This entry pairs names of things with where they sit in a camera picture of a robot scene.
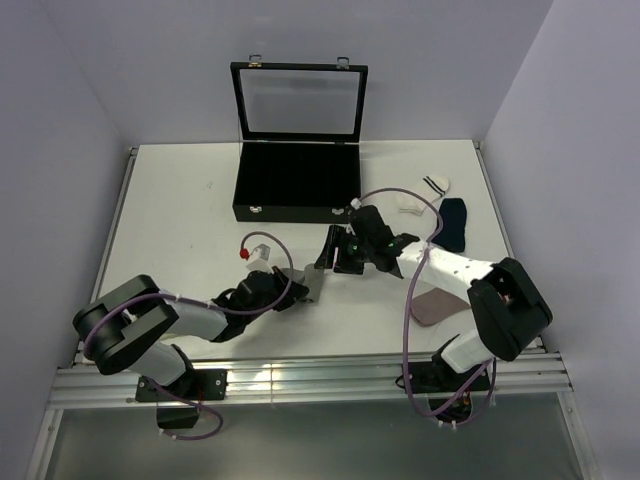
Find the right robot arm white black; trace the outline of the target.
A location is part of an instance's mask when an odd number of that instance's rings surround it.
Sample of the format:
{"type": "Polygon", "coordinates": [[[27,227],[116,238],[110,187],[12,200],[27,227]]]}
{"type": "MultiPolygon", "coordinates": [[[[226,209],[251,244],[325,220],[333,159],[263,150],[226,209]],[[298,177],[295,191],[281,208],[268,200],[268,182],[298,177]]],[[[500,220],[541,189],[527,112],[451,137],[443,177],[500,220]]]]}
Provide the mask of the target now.
{"type": "Polygon", "coordinates": [[[345,213],[347,226],[330,226],[315,268],[360,275],[372,264],[430,284],[471,309],[473,328],[442,345],[424,369],[410,371],[414,391],[453,391],[485,362],[515,360],[551,323],[548,305],[517,260],[474,260],[413,234],[396,235],[373,205],[352,203],[345,213]]]}

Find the white sock with dark stripes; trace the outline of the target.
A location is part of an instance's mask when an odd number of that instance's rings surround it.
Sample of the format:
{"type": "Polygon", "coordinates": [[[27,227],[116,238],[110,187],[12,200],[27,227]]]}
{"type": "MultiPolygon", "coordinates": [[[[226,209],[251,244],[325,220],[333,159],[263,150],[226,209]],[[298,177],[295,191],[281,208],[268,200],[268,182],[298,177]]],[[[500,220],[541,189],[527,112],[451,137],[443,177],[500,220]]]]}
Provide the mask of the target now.
{"type": "MultiPolygon", "coordinates": [[[[431,174],[424,175],[415,181],[413,185],[406,187],[406,190],[419,195],[432,205],[436,205],[439,200],[445,197],[449,187],[450,180],[448,177],[431,174]]],[[[427,209],[427,205],[422,200],[403,192],[396,195],[396,206],[400,213],[416,216],[421,216],[427,209]]]]}

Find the grey sock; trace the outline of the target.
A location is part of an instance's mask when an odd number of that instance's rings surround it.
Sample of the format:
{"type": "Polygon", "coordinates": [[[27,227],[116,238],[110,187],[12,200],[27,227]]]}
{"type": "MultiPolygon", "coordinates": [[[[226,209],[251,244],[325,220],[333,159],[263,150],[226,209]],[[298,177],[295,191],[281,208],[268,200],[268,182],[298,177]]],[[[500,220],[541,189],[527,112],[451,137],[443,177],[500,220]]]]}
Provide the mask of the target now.
{"type": "Polygon", "coordinates": [[[317,303],[319,301],[324,282],[323,269],[316,269],[311,263],[307,264],[303,270],[284,268],[283,273],[296,285],[306,288],[306,292],[298,298],[298,302],[317,303]]]}

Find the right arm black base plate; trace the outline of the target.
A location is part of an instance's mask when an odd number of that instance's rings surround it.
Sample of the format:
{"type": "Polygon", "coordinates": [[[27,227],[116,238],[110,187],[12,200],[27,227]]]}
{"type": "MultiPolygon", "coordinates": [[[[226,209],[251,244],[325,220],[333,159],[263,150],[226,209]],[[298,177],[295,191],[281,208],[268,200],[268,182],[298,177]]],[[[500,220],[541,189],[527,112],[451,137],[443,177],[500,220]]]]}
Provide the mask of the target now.
{"type": "Polygon", "coordinates": [[[443,362],[410,362],[408,378],[414,394],[454,394],[489,392],[495,387],[494,362],[473,366],[457,373],[443,362]]]}

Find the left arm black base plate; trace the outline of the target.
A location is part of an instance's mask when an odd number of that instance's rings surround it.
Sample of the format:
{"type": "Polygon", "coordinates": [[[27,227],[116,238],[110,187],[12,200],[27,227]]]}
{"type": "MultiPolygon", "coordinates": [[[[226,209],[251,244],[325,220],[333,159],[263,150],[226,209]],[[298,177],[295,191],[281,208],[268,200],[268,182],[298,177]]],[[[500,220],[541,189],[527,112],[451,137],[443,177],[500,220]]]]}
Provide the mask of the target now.
{"type": "MultiPolygon", "coordinates": [[[[190,401],[220,401],[225,397],[226,386],[225,369],[196,369],[187,371],[164,389],[190,401]]],[[[168,402],[171,397],[161,393],[146,377],[140,377],[135,400],[141,403],[168,402]]]]}

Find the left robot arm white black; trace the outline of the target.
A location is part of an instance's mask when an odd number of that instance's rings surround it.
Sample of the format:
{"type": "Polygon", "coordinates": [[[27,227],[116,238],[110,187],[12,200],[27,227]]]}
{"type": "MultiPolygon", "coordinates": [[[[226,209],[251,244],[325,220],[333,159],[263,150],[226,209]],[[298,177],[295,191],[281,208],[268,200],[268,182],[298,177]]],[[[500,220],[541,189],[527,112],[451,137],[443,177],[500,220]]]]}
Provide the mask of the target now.
{"type": "Polygon", "coordinates": [[[170,398],[183,399],[197,388],[195,370],[186,353],[163,343],[163,336],[224,343],[262,314],[284,311],[309,294],[300,271],[276,267],[250,272],[237,287],[207,302],[180,300],[141,274],[82,308],[72,325],[84,343],[85,357],[101,374],[131,370],[170,398]]]}

